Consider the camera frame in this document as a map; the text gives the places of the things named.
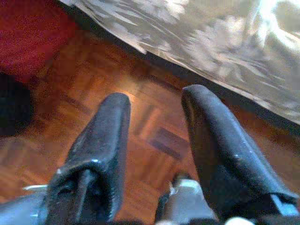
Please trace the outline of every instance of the white floral fabric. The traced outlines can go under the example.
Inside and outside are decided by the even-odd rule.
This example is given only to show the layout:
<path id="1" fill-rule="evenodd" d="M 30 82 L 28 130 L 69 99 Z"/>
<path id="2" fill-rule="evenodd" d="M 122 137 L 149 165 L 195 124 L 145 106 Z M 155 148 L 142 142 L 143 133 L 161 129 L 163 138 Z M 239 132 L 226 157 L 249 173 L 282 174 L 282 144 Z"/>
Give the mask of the white floral fabric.
<path id="1" fill-rule="evenodd" d="M 61 0 L 151 52 L 300 124 L 300 1 Z"/>

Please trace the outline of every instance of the wooden floor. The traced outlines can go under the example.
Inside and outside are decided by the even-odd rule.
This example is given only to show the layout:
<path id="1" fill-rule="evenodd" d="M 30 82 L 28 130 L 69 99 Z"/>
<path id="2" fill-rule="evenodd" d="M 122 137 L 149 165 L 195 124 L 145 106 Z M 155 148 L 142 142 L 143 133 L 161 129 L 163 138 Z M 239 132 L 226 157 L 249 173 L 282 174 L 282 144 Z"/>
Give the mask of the wooden floor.
<path id="1" fill-rule="evenodd" d="M 0 140 L 0 202 L 25 194 L 22 187 L 46 184 L 68 150 L 113 92 L 132 104 L 126 191 L 117 219 L 151 223 L 158 197 L 180 170 L 196 177 L 180 105 L 188 85 L 120 48 L 79 31 L 30 82 L 35 99 L 31 126 Z M 300 140 L 238 106 L 229 106 L 254 137 L 286 184 L 300 193 Z"/>

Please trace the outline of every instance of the floral bedspread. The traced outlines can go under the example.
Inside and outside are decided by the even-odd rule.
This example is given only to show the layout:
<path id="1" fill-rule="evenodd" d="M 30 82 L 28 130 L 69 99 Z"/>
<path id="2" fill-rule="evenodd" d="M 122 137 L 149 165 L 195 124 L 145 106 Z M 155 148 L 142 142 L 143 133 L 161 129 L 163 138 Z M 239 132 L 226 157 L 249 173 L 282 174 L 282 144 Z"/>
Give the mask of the floral bedspread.
<path id="1" fill-rule="evenodd" d="M 300 124 L 299 0 L 61 0 L 146 53 Z"/>

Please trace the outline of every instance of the parquet floor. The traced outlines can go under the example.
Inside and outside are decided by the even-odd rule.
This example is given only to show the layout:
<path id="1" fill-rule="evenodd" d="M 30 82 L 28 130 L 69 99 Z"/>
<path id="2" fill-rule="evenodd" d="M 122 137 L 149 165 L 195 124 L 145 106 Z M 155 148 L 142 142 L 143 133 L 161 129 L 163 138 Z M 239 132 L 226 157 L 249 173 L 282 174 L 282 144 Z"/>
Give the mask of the parquet floor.
<path id="1" fill-rule="evenodd" d="M 180 105 L 181 88 L 186 85 L 171 73 L 79 31 L 32 78 L 33 123 L 21 135 L 0 139 L 0 202 L 25 194 L 24 186 L 46 184 L 98 104 L 117 91 L 126 93 L 132 104 L 126 191 L 117 219 L 151 223 L 158 197 L 173 175 L 185 170 L 196 177 Z M 286 184 L 300 193 L 299 138 L 238 106 L 229 107 Z"/>

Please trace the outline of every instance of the herringbone parquet tile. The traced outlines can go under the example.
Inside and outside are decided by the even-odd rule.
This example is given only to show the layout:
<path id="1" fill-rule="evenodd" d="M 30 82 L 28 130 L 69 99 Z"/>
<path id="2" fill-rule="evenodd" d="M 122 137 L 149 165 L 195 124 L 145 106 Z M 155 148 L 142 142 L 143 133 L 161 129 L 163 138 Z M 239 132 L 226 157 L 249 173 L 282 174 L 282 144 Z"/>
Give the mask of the herringbone parquet tile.
<path id="1" fill-rule="evenodd" d="M 29 86 L 35 118 L 16 137 L 0 140 L 0 202 L 45 184 L 64 163 L 75 138 L 110 93 L 126 93 L 132 104 L 127 176 L 117 219 L 151 223 L 158 197 L 179 170 L 196 178 L 180 105 L 187 85 L 167 71 L 79 31 Z M 300 192 L 300 141 L 252 113 L 230 106 L 287 185 Z"/>

